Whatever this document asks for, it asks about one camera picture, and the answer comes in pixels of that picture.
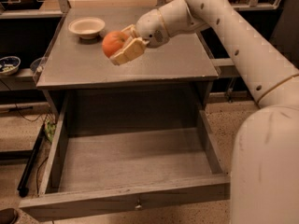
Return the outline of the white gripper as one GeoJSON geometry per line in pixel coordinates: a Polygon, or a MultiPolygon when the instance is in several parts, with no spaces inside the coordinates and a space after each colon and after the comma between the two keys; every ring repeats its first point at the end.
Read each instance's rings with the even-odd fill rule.
{"type": "Polygon", "coordinates": [[[115,65],[128,63],[141,56],[147,47],[158,48],[169,41],[164,19],[158,9],[142,15],[135,25],[128,25],[121,32],[129,38],[124,46],[109,58],[115,65]]]}

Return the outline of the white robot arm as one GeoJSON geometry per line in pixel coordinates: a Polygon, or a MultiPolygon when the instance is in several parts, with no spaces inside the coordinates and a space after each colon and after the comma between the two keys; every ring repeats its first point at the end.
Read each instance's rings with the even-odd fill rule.
{"type": "Polygon", "coordinates": [[[299,69],[264,39],[228,0],[173,0],[125,28],[109,56],[130,62],[175,35],[210,26],[254,101],[235,137],[231,224],[299,224],[299,69]]]}

